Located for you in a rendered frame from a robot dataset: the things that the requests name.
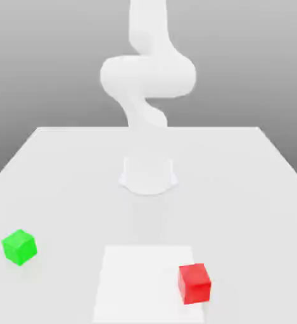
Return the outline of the small red cube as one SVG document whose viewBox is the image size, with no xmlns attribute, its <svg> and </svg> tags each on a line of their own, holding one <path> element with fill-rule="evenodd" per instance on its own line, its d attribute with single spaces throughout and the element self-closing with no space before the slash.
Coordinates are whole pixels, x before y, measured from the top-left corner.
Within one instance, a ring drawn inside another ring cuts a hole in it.
<svg viewBox="0 0 297 324">
<path fill-rule="evenodd" d="M 203 263 L 179 266 L 177 281 L 184 304 L 210 300 L 212 282 Z"/>
</svg>

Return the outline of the small green cube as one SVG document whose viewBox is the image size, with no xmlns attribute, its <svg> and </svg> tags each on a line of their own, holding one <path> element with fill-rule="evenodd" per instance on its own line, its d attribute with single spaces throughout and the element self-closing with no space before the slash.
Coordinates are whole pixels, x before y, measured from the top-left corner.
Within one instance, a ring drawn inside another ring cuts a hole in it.
<svg viewBox="0 0 297 324">
<path fill-rule="evenodd" d="M 21 266 L 37 254 L 35 238 L 19 229 L 1 241 L 4 255 L 14 264 Z"/>
</svg>

